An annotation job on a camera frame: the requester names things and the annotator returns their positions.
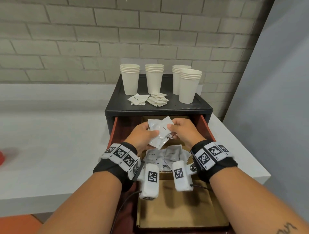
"wristband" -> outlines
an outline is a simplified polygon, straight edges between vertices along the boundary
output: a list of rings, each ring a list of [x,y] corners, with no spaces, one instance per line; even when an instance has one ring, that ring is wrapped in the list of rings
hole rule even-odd
[[[207,183],[218,171],[226,167],[238,166],[233,159],[233,154],[219,142],[200,141],[192,147],[191,153],[199,178]]]
[[[140,174],[144,162],[136,156],[137,150],[127,142],[112,144],[100,157],[93,173],[109,171],[122,183],[122,191],[130,189]]]

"white table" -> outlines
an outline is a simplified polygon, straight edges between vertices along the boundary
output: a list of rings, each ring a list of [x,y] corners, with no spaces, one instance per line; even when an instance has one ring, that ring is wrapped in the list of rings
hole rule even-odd
[[[0,217],[55,211],[92,174],[106,149],[105,107],[115,85],[0,85]],[[209,127],[239,168],[270,174],[214,116]]]

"person's left thumb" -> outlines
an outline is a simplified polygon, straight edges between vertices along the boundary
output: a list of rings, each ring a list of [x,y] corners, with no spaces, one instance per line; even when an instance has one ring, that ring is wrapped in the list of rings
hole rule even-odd
[[[154,138],[159,135],[159,130],[149,131],[150,138]]]

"orange object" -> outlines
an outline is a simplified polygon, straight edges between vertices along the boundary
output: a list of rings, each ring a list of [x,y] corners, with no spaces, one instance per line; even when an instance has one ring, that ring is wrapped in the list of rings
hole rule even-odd
[[[1,234],[36,234],[42,223],[32,215],[0,218]]]
[[[3,153],[0,151],[0,166],[1,166],[1,164],[3,164],[4,160],[5,160],[4,155],[3,155]]]

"black wristband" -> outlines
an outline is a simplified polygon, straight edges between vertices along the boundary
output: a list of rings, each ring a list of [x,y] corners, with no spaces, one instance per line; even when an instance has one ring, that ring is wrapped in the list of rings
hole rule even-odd
[[[136,148],[130,143],[122,142],[121,145],[127,147],[137,155]],[[133,181],[128,178],[128,173],[125,172],[118,164],[112,162],[109,159],[101,159],[101,161],[94,168],[93,173],[100,171],[108,171],[116,176],[122,184],[122,192],[127,192],[133,185]]]
[[[200,149],[202,149],[205,145],[211,142],[213,141],[212,140],[202,140],[196,143],[192,147],[191,152],[193,154],[196,154]],[[214,174],[216,174],[218,171],[221,171],[222,169],[227,168],[227,167],[237,167],[238,166],[238,163],[232,157],[226,157],[222,159],[221,161],[216,162],[216,164],[212,166],[209,170],[205,170],[203,167],[199,165],[198,162],[195,161],[196,159],[194,157],[193,159],[194,159],[194,165],[197,168],[198,177],[206,183],[209,183],[210,178]]]

